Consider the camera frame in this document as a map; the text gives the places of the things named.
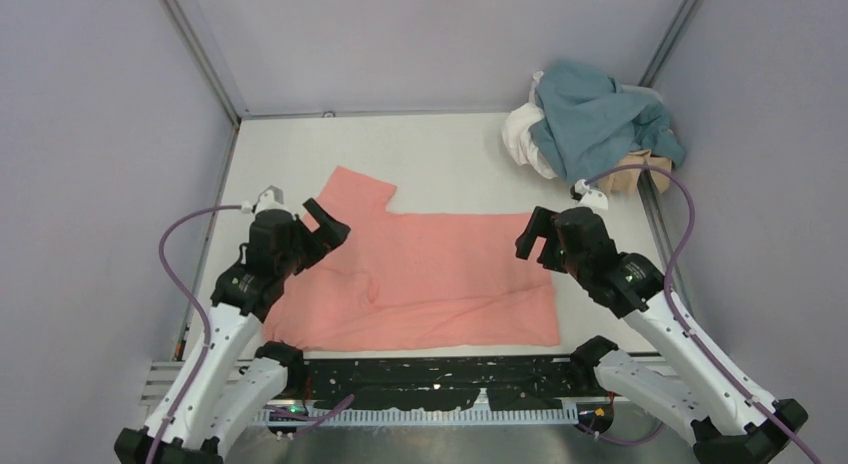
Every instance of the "shirt sleeve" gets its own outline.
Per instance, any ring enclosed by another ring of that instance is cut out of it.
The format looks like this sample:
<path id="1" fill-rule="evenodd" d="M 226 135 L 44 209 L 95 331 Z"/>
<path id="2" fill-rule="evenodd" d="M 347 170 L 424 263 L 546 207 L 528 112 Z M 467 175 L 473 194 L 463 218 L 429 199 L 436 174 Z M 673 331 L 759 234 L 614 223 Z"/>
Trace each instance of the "shirt sleeve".
<path id="1" fill-rule="evenodd" d="M 318 202 L 326 205 L 330 213 L 368 216 L 385 213 L 396 190 L 394 184 L 339 166 L 318 195 Z"/>

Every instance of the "beige cloth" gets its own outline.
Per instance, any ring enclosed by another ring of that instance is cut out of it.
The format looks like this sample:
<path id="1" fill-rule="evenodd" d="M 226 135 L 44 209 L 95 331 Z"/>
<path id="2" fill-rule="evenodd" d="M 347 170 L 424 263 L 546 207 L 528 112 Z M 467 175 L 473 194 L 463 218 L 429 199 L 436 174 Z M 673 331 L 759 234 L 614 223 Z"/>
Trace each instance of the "beige cloth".
<path id="1" fill-rule="evenodd" d="M 652 156 L 651 151 L 647 149 L 642 151 L 634 151 L 624 156 L 624 158 L 618 161 L 616 167 L 624 166 L 627 164 L 642 163 L 648 163 L 652 166 L 657 166 L 659 168 L 671 172 L 671 159 L 667 157 Z M 600 182 L 598 182 L 598 187 L 605 194 L 609 194 L 610 192 L 623 192 L 627 194 L 634 194 L 636 192 L 636 183 L 638 182 L 639 174 L 641 173 L 641 169 L 628 169 L 626 171 L 618 171 L 601 179 Z M 668 189 L 668 186 L 671 184 L 667 177 L 658 172 L 652 172 L 651 178 L 654 180 L 654 184 L 657 186 L 657 190 L 659 190 L 660 192 L 665 192 L 666 189 Z"/>

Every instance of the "white wall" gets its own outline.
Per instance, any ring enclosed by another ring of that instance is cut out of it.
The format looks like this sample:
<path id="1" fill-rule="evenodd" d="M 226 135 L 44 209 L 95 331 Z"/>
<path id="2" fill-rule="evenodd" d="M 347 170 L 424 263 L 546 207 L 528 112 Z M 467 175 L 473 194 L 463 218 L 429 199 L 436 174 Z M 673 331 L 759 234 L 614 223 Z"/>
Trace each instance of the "white wall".
<path id="1" fill-rule="evenodd" d="M 185 310 L 159 234 L 214 203 L 231 126 L 158 0 L 0 6 L 0 461 L 115 462 Z"/>
<path id="2" fill-rule="evenodd" d="M 699 215 L 684 252 L 696 313 L 845 460 L 848 0 L 705 0 L 657 89 Z M 670 193 L 682 229 L 685 205 Z M 797 448 L 779 462 L 804 462 Z"/>
<path id="3" fill-rule="evenodd" d="M 636 84 L 682 0 L 182 1 L 269 115 L 507 110 L 561 57 Z"/>

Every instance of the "white cloth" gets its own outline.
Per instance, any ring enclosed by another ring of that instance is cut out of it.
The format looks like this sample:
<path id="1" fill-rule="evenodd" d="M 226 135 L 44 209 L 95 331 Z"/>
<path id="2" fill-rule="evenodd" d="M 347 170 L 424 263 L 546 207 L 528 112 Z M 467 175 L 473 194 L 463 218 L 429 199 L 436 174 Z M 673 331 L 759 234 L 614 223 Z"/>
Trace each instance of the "white cloth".
<path id="1" fill-rule="evenodd" d="M 545 160 L 545 156 L 539 152 L 539 148 L 536 147 L 530 135 L 530 126 L 545 117 L 544 111 L 536 105 L 536 86 L 543 74 L 541 71 L 533 73 L 530 102 L 509 113 L 501 128 L 501 135 L 507 152 L 516 164 L 520 166 L 529 164 L 545 179 L 553 179 L 556 173 Z"/>

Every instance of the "pile of clothes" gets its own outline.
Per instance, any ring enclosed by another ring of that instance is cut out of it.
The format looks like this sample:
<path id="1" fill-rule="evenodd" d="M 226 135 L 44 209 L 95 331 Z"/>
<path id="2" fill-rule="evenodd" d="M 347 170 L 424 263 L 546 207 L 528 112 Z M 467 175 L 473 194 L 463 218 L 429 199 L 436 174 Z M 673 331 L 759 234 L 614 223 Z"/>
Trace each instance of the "pile of clothes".
<path id="1" fill-rule="evenodd" d="M 561 61 L 533 74 L 530 99 L 507 117 L 503 140 L 518 164 L 547 179 L 573 183 L 616 166 L 648 163 L 671 170 L 686 151 L 670 117 L 649 89 L 622 86 L 592 66 Z M 639 170 L 602 180 L 604 192 L 635 192 Z M 668 179 L 652 173 L 660 191 Z"/>

